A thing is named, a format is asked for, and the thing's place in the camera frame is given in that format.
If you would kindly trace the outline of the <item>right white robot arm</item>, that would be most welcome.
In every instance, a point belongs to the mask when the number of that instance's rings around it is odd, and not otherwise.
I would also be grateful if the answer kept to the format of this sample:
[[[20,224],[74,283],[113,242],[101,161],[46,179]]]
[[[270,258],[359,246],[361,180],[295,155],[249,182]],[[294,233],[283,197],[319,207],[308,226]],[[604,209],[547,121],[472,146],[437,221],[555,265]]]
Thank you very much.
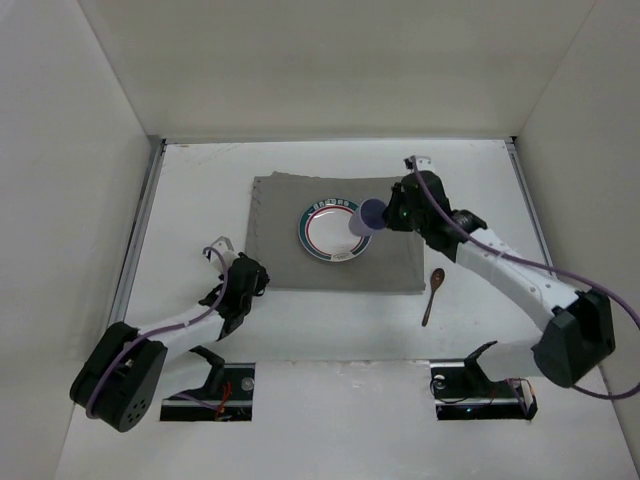
[[[542,375],[570,388],[615,350],[609,298],[582,292],[536,268],[504,243],[486,222],[449,206],[431,171],[405,176],[391,189],[383,218],[387,228],[419,234],[434,251],[474,272],[524,313],[539,332],[531,339],[489,341],[465,360],[491,381]]]

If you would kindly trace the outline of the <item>aluminium table rail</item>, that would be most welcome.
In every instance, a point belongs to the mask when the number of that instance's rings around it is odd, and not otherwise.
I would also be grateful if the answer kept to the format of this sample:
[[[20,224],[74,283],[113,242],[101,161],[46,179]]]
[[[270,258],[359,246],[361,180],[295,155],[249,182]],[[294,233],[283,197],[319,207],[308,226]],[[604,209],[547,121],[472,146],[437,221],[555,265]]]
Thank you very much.
[[[166,139],[158,135],[150,135],[147,139],[151,147],[150,155],[127,242],[125,257],[118,275],[116,291],[108,316],[101,327],[101,333],[105,333],[112,324],[121,322],[126,317],[161,174],[166,151]]]
[[[524,171],[518,155],[516,140],[517,140],[516,137],[507,138],[505,140],[506,149],[509,154],[517,182],[519,184],[520,191],[524,197],[524,202],[529,214],[529,218],[533,224],[537,243],[543,257],[542,262],[547,266],[552,266],[553,260],[551,258],[550,250],[548,248],[546,238],[541,228],[541,224],[534,206],[534,202],[533,202],[526,178],[524,176]]]

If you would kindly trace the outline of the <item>brown wooden spoon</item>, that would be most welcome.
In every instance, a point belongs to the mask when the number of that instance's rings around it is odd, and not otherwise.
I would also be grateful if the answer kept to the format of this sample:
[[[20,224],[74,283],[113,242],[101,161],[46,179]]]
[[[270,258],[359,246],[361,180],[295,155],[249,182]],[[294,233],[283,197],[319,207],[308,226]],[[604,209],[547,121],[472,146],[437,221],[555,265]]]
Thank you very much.
[[[435,298],[436,292],[441,287],[441,285],[444,283],[445,276],[446,276],[446,273],[445,273],[443,268],[436,268],[431,274],[431,277],[430,277],[430,295],[429,295],[428,304],[426,306],[426,309],[424,311],[424,315],[422,317],[422,321],[421,321],[421,326],[422,327],[426,327],[428,322],[429,322],[429,318],[430,318],[430,315],[431,315],[431,311],[432,311],[432,307],[433,307],[433,303],[434,303],[434,298]]]

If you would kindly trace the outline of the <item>grey cloth placemat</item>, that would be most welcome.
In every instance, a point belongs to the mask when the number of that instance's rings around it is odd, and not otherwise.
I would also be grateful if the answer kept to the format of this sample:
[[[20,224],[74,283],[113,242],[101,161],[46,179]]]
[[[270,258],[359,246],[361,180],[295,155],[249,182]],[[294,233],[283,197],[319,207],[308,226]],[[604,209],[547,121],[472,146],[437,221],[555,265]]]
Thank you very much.
[[[299,239],[299,221],[315,203],[369,198],[387,201],[397,177],[338,179],[274,172],[253,181],[244,252],[266,268],[273,288],[418,294],[425,290],[424,243],[407,232],[385,230],[358,257],[327,262]]]

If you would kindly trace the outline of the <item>left aluminium table rail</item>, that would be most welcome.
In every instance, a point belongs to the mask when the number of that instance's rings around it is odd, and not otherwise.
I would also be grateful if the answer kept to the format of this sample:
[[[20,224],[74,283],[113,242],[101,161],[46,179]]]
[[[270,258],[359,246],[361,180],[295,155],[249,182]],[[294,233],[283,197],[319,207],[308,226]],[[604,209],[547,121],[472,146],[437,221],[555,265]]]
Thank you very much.
[[[126,317],[161,174],[166,151],[166,139],[158,135],[150,135],[147,139],[151,147],[150,155],[127,242],[125,257],[118,275],[116,291],[108,316],[101,327],[101,333],[105,333],[112,324],[121,322]]]

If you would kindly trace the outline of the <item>white plate green rim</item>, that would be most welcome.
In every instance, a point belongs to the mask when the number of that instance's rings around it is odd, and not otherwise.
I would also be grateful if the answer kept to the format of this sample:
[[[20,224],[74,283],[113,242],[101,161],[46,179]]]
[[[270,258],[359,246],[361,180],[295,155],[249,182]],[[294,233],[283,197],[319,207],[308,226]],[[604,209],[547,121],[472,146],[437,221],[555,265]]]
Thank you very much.
[[[349,261],[363,254],[371,237],[354,235],[349,229],[349,221],[358,208],[358,203],[343,198],[313,203],[298,222],[302,248],[313,258],[329,263]]]

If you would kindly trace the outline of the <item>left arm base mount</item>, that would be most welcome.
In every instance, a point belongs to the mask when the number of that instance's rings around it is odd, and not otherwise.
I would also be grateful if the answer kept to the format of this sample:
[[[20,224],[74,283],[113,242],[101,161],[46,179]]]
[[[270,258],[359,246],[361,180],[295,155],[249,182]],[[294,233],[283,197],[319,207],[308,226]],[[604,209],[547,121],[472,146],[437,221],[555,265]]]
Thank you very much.
[[[228,363],[196,346],[168,367],[158,393],[162,422],[249,422],[253,414],[256,365]]]

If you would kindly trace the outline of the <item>purple plastic cup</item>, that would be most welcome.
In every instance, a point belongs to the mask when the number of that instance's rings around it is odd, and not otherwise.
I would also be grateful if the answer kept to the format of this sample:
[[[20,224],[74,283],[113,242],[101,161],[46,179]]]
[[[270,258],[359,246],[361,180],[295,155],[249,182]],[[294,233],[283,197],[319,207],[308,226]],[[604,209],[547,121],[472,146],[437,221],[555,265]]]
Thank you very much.
[[[349,219],[349,231],[355,236],[368,237],[384,230],[386,208],[387,204],[380,199],[364,200]]]

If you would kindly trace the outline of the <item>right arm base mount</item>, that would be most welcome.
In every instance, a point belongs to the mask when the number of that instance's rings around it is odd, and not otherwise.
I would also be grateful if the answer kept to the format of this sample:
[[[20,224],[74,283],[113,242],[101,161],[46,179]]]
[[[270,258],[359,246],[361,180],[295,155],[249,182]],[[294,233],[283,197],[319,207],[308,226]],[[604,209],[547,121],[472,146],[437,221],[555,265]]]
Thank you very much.
[[[487,342],[464,359],[430,363],[429,389],[439,421],[534,419],[538,402],[529,380],[491,381],[478,365],[478,358],[494,344]]]

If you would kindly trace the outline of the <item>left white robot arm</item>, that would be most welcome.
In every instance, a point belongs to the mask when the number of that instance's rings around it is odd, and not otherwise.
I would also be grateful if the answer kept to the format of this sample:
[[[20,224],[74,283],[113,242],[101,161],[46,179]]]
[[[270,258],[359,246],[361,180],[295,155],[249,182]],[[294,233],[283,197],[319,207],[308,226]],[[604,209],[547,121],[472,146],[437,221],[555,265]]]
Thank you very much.
[[[209,371],[185,379],[180,394],[218,382],[224,360],[205,345],[234,333],[270,282],[264,266],[245,253],[209,246],[203,254],[219,272],[219,283],[186,312],[143,332],[125,322],[107,328],[74,379],[70,399],[118,432],[136,426],[151,406],[166,364],[197,355]]]

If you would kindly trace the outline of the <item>right aluminium table rail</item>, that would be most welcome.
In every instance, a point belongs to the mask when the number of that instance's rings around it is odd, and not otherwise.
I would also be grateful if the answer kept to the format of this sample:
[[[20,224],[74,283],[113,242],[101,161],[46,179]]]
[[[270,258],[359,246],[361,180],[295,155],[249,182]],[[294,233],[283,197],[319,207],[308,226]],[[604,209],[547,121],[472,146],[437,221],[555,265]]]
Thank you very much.
[[[534,202],[533,202],[526,178],[524,176],[524,171],[518,155],[516,140],[517,140],[516,137],[507,138],[505,140],[506,149],[509,154],[517,182],[519,184],[520,191],[524,197],[524,202],[529,214],[529,218],[533,224],[537,243],[543,257],[542,262],[547,266],[552,266],[553,260],[551,258],[550,250],[548,248],[546,238],[541,228],[541,224],[534,206]]]

